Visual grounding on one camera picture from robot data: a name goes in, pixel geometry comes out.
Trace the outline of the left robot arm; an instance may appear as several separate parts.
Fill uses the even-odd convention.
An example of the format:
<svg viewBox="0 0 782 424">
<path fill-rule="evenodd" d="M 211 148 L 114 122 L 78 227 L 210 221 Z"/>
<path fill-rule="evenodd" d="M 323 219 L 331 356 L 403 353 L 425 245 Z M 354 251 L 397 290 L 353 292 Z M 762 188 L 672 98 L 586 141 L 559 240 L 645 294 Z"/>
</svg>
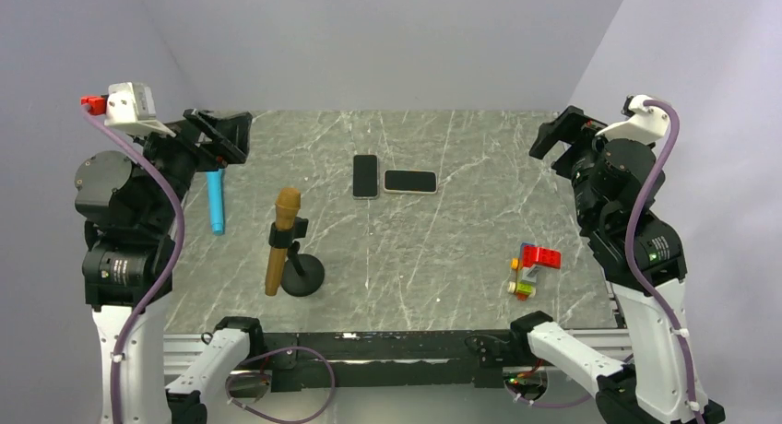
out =
<svg viewBox="0 0 782 424">
<path fill-rule="evenodd" d="M 265 356 L 260 322 L 229 316 L 190 367 L 164 379 L 165 316 L 184 246 L 182 202 L 199 172 L 246 161 L 249 112 L 191 109 L 164 133 L 117 140 L 75 176 L 85 219 L 85 301 L 101 346 L 104 423 L 204 423 L 231 372 Z"/>
</svg>

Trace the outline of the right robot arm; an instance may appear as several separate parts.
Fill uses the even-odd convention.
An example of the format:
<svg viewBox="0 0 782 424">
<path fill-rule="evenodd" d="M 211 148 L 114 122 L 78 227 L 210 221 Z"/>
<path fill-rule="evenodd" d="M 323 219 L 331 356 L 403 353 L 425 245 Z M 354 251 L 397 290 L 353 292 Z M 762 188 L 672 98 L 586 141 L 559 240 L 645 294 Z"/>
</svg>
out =
<svg viewBox="0 0 782 424">
<path fill-rule="evenodd" d="M 686 260 L 677 231 L 652 212 L 680 120 L 664 101 L 632 96 L 614 124 L 575 106 L 542 124 L 529 154 L 566 150 L 553 171 L 571 183 L 581 235 L 611 284 L 633 357 L 611 359 L 548 314 L 514 320 L 508 349 L 518 363 L 542 359 L 594 399 L 608 423 L 722 423 L 727 414 L 697 377 L 683 306 Z"/>
</svg>

